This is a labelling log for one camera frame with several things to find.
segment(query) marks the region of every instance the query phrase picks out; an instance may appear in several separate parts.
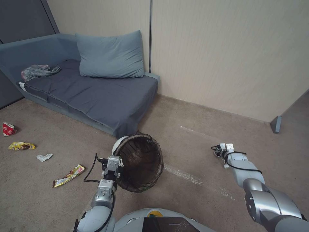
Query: sofa cushion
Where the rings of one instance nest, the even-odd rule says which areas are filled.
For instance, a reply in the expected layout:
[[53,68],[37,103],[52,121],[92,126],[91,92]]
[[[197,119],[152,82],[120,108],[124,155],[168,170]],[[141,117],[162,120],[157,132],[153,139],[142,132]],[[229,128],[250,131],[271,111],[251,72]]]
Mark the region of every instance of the sofa cushion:
[[112,37],[75,36],[81,56],[82,76],[125,78],[144,75],[140,31]]

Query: floor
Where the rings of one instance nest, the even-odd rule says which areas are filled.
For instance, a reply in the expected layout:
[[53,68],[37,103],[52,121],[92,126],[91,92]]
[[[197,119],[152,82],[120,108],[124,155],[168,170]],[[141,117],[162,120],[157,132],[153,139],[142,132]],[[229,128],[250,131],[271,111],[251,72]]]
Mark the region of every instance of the floor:
[[[0,119],[19,127],[13,136],[0,136],[0,231],[72,231],[75,219],[89,209],[97,185],[83,183],[86,173],[58,188],[52,188],[52,181],[78,163],[90,168],[95,152],[107,158],[116,139],[26,99],[0,110]],[[265,122],[158,95],[139,129],[159,142],[166,170],[142,194],[118,188],[114,216],[158,207],[219,232],[265,231],[248,215],[245,193],[231,170],[210,150],[228,142],[248,153],[266,184],[284,191],[309,217],[308,119],[309,95],[283,116],[280,134]],[[8,150],[14,141],[37,148]],[[35,157],[47,153],[53,157],[46,162]],[[90,178],[100,174],[98,164]]]

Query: candy bar wrapper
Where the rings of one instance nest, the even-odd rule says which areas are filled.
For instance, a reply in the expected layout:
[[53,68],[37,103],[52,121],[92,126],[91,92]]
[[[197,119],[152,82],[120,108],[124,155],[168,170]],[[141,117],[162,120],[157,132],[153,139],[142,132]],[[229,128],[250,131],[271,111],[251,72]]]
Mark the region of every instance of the candy bar wrapper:
[[55,188],[55,187],[58,187],[60,185],[63,185],[65,183],[69,182],[73,178],[77,177],[79,174],[83,173],[84,170],[85,170],[85,168],[83,166],[81,166],[80,164],[78,164],[68,174],[66,174],[62,179],[54,180],[52,182],[52,187]]
[[25,150],[25,149],[35,149],[35,145],[32,143],[24,143],[24,142],[13,142],[9,146],[10,150]]

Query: sofa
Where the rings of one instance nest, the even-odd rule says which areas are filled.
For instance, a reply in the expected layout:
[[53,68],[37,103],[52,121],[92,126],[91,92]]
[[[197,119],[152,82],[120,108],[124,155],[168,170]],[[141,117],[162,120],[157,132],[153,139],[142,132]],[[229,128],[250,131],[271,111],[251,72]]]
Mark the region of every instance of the sofa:
[[[158,90],[160,77],[81,76],[76,37],[53,34],[0,45],[0,69],[23,96],[49,109],[120,138],[137,131]],[[59,65],[52,76],[26,83],[21,71],[33,64]]]

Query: mesh trash bin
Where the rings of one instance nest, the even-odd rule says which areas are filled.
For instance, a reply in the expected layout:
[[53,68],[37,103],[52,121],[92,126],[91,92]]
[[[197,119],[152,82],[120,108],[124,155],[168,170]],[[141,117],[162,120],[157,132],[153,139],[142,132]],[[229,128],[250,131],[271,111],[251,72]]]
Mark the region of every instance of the mesh trash bin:
[[163,171],[160,145],[148,134],[138,131],[120,138],[112,154],[121,156],[124,165],[117,184],[130,192],[141,193],[153,187]]

